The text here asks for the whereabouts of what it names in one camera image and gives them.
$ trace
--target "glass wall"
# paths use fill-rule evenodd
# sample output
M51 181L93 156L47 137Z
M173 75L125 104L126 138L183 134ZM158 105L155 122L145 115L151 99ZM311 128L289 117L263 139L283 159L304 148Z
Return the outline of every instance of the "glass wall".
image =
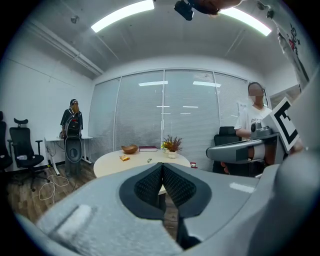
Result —
M234 126L239 104L251 104L248 81L202 70L159 70L98 84L92 97L90 157L121 146L156 146L168 135L182 138L181 155L211 171L206 149L219 127Z
M220 126L235 126L239 117L239 104L247 105L248 81L215 73L219 100Z
M161 143L163 71L124 76L115 115L115 150Z
M92 96L89 118L90 159L114 151L114 121L120 78L97 84Z
M182 138L181 155L199 169L212 170L206 149L219 132L219 107L212 72L165 71L163 137Z

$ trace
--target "ceiling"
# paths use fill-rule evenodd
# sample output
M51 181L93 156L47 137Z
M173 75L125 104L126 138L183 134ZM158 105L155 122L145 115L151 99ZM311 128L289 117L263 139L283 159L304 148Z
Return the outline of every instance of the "ceiling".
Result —
M209 17L194 10L186 21L173 6L177 0L156 0L155 9L119 20L95 33L91 26L106 15L140 0L47 0L31 15L104 71L136 58L201 54L227 58L263 75L285 62L275 24L254 0L237 8L267 25L264 36L231 17ZM79 16L73 24L70 18Z

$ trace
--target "round table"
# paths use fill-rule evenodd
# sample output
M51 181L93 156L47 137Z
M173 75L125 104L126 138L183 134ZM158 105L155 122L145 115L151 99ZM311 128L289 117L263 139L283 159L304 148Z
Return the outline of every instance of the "round table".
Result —
M122 150L114 151L101 156L93 166L94 174L97 178L119 173L137 166L144 166L153 163L174 163L182 166L190 167L190 162L182 155L176 154L176 158L168 158L162 150L152 152L135 152L134 154L127 154L130 160L122 161L119 157L125 155ZM166 193L164 186L161 187L159 195Z

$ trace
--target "potted plant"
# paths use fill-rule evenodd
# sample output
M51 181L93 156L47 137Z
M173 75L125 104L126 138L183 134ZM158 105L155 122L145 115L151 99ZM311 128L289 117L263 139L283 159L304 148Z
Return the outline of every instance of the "potted plant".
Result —
M177 152L179 152L181 148L182 138L172 137L168 135L168 137L164 140L161 147L164 148L165 153L168 153L169 158L177 158Z

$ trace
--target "chair armrest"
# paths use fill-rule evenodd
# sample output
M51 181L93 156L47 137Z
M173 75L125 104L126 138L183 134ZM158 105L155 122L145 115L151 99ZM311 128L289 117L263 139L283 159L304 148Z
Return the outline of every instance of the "chair armrest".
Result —
M38 153L40 156L40 142L43 142L43 140L36 140L35 142L38 143Z

